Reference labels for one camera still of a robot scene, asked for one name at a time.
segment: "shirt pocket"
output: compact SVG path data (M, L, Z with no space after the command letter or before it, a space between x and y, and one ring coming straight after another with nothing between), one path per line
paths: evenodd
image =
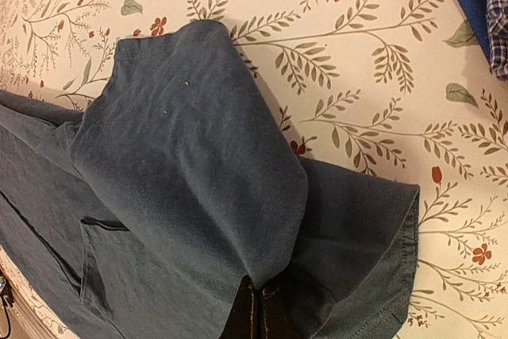
M94 314L128 339L217 339L230 306L195 290L120 222L86 218L81 229L79 297Z

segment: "cord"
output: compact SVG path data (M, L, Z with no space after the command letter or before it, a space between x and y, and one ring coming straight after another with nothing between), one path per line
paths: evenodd
M6 300L4 298L2 298L2 305L3 305L3 310L6 313L6 320L7 320L8 331L7 331L7 335L5 337L0 337L0 339L8 339L10 337L10 334L11 334L11 326L10 326L9 312L7 311L7 302L6 302Z

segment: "wrinkled fabric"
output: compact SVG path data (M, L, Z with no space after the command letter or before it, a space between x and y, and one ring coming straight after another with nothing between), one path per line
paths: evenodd
M0 245L80 337L216 339L244 275L304 338L406 319L418 187L295 156L217 22L120 41L84 114L0 93L0 171Z
M491 73L508 80L508 0L487 0Z

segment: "plaid shirt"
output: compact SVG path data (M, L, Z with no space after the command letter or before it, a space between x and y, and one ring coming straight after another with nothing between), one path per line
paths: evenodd
M508 80L508 0L487 0L491 73Z

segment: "cream bedspread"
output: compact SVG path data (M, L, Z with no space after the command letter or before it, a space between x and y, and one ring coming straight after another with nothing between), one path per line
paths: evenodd
M455 0L0 0L0 15L0 88L79 110L117 39L221 20L298 155L421 184L398 337L508 338L508 93ZM74 337L2 250L0 262L44 324Z

